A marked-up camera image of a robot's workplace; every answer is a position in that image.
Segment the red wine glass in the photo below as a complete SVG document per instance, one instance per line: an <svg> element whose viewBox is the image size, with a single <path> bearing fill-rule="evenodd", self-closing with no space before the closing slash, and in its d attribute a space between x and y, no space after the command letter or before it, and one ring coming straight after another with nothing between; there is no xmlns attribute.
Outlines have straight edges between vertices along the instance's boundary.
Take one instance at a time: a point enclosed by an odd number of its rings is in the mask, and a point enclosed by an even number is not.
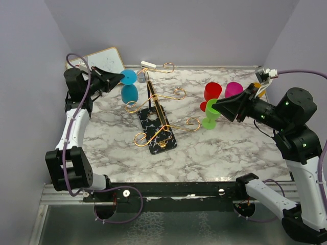
<svg viewBox="0 0 327 245"><path fill-rule="evenodd" d="M217 82L209 82L205 86L204 99L205 101L200 104L200 109L205 112L206 104L211 99L217 99L222 92L222 87Z"/></svg>

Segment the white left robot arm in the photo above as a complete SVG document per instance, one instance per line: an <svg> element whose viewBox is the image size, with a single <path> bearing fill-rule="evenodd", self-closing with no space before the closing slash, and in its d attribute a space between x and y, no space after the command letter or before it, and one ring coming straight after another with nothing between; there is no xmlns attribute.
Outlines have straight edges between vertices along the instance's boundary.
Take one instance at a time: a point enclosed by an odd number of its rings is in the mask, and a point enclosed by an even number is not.
<svg viewBox="0 0 327 245"><path fill-rule="evenodd" d="M68 87L65 99L66 123L61 139L53 151L45 155L52 184L57 191L95 190L99 200L111 199L113 189L107 175L93 173L83 151L83 139L90 121L95 93L110 92L124 75L91 67L88 79L79 68L67 69L63 76Z"/></svg>

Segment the orange wine glass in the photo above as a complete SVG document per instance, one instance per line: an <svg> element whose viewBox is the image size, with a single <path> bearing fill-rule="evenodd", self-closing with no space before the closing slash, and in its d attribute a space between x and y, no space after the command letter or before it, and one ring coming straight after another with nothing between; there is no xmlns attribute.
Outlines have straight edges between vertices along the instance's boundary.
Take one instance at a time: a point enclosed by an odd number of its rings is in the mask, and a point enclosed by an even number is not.
<svg viewBox="0 0 327 245"><path fill-rule="evenodd" d="M261 88L261 84L259 82L255 82L254 86L258 89L258 97L262 97L265 94L265 90Z"/></svg>

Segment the blue wine glass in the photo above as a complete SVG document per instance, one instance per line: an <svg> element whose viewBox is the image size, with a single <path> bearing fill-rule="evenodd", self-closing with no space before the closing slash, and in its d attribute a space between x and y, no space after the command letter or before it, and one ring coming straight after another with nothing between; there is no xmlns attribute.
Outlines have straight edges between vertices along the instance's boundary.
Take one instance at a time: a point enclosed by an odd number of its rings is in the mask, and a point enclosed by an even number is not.
<svg viewBox="0 0 327 245"><path fill-rule="evenodd" d="M124 77L121 79L121 83L123 84L121 90L121 97L123 103L127 104L128 102L137 102L138 100L138 90L135 86L135 82L137 80L137 75L132 70L123 70L121 72Z"/></svg>

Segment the black front mounting bar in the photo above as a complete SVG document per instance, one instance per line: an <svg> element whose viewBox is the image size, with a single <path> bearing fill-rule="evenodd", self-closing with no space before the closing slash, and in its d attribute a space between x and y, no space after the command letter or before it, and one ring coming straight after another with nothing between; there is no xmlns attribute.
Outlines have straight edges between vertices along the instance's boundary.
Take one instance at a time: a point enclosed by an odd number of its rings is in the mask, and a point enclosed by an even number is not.
<svg viewBox="0 0 327 245"><path fill-rule="evenodd" d="M250 197L239 181L113 183L113 190L94 192L83 199L118 212L233 211L234 203Z"/></svg>

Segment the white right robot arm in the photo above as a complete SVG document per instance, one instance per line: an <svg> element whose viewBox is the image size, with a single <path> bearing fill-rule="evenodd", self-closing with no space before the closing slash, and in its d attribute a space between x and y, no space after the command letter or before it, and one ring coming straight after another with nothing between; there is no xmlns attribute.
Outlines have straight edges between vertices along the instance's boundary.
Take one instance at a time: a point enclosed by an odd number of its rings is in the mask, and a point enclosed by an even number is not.
<svg viewBox="0 0 327 245"><path fill-rule="evenodd" d="M276 106L257 97L256 92L251 84L240 94L217 100L211 109L230 121L250 117L276 131L273 140L292 173L300 201L286 199L255 174L238 177L235 194L239 199L252 197L262 203L294 241L322 244L326 242L322 149L317 134L306 125L317 106L311 94L298 87L290 88Z"/></svg>

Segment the small framed whiteboard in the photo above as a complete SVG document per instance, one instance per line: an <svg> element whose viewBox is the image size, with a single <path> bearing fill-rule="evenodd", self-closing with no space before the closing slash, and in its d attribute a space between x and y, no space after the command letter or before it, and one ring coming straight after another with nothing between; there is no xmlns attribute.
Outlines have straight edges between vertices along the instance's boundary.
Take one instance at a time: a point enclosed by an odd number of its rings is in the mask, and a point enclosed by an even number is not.
<svg viewBox="0 0 327 245"><path fill-rule="evenodd" d="M96 66L97 68L119 74L125 67L121 60L120 54L116 47L110 47L83 57L88 65Z"/></svg>

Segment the green wine glass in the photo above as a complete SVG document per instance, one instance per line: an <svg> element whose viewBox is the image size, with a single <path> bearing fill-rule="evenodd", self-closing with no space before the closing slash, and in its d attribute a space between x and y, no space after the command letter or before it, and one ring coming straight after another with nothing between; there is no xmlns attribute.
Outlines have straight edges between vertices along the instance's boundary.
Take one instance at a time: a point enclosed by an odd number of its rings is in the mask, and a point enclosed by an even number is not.
<svg viewBox="0 0 327 245"><path fill-rule="evenodd" d="M214 129L216 126L216 119L218 119L221 114L219 111L212 108L217 102L218 99L211 99L208 100L205 107L205 115L206 117L202 120L202 125L204 128L211 130Z"/></svg>

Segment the white marker eraser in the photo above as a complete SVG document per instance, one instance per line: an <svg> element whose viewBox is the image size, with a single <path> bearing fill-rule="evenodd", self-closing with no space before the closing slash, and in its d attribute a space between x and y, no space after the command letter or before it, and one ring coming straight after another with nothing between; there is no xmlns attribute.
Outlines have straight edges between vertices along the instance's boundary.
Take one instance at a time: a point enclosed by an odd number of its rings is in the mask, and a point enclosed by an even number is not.
<svg viewBox="0 0 327 245"><path fill-rule="evenodd" d="M149 69L156 69L156 65L147 61L141 61L140 62L141 67L143 68L149 68Z"/></svg>

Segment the magenta wine glass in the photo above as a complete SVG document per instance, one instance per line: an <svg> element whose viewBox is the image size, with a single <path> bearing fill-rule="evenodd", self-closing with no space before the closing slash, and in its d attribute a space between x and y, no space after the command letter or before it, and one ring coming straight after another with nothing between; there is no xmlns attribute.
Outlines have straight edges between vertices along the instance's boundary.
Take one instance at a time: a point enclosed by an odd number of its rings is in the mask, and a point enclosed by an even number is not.
<svg viewBox="0 0 327 245"><path fill-rule="evenodd" d="M228 97L237 95L239 93L242 93L243 90L244 90L244 88L240 83L238 83L238 82L229 82L226 85L226 88L225 88L225 92L224 92L225 98L228 98Z"/></svg>

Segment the black patterned rack base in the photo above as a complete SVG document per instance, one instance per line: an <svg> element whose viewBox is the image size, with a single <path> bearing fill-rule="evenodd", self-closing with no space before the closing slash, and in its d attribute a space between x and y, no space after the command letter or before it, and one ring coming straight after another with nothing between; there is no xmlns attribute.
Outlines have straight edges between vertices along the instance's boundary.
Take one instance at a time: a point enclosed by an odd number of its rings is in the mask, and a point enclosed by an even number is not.
<svg viewBox="0 0 327 245"><path fill-rule="evenodd" d="M169 125L164 108L151 81L147 82L149 106L137 112L143 129L146 146L152 155L163 153L177 147L177 141Z"/></svg>

